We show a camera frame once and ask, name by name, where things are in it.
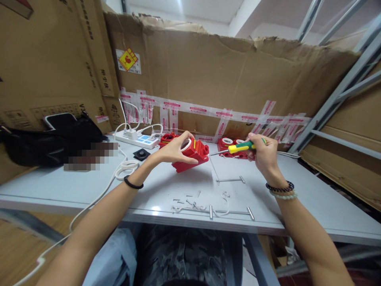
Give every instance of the black beaded bracelet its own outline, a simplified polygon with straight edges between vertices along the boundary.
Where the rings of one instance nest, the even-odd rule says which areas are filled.
[[[294,190],[294,184],[291,183],[290,181],[287,181],[287,183],[289,184],[289,187],[283,188],[283,189],[274,188],[274,187],[270,186],[269,183],[266,183],[266,188],[268,188],[270,191],[274,191],[274,192],[289,192],[289,191],[293,191]]]
[[[127,176],[124,177],[124,182],[125,182],[129,187],[131,187],[131,188],[133,188],[133,189],[141,189],[141,188],[144,187],[144,184],[142,184],[141,186],[135,186],[135,185],[131,184],[131,183],[128,181],[128,179],[127,179],[129,176],[130,176],[130,175],[127,175]]]

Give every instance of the yellow label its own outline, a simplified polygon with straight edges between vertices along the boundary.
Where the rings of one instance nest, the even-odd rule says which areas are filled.
[[[138,58],[134,52],[129,48],[123,53],[123,55],[118,59],[120,64],[128,71],[137,61]]]

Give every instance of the smartphone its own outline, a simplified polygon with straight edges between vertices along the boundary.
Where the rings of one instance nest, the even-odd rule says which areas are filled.
[[[48,115],[44,117],[45,123],[52,129],[60,129],[72,125],[77,121],[73,114],[69,112]]]

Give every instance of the hand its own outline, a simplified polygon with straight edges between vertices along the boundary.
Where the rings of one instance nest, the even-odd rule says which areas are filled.
[[[256,150],[248,151],[248,160],[253,161],[255,158],[255,165],[265,177],[269,185],[275,188],[288,187],[289,184],[283,177],[278,167],[278,141],[260,134],[253,133],[249,133],[248,139],[246,141],[248,140],[252,141],[256,146]]]
[[[184,162],[188,164],[198,164],[196,159],[184,156],[180,151],[181,145],[187,138],[194,138],[194,136],[189,131],[185,131],[181,136],[172,139],[171,142],[159,151],[153,153],[150,157],[155,158],[159,163]]]

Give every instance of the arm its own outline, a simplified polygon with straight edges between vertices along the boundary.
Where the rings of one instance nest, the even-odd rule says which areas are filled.
[[[278,142],[252,133],[249,138],[256,145],[256,152],[249,152],[249,160],[255,157],[258,170],[270,186],[287,188],[289,184],[277,163]],[[314,285],[354,285],[333,241],[302,203],[297,198],[276,200],[286,229],[303,255]]]
[[[180,151],[181,144],[188,137],[193,135],[186,131],[164,148],[150,155],[143,165],[128,177],[129,182],[140,186],[161,162],[180,161],[197,164],[196,159],[188,158]],[[137,192],[138,190],[122,182],[97,203],[61,247],[37,286],[82,285],[94,256],[122,220]]]

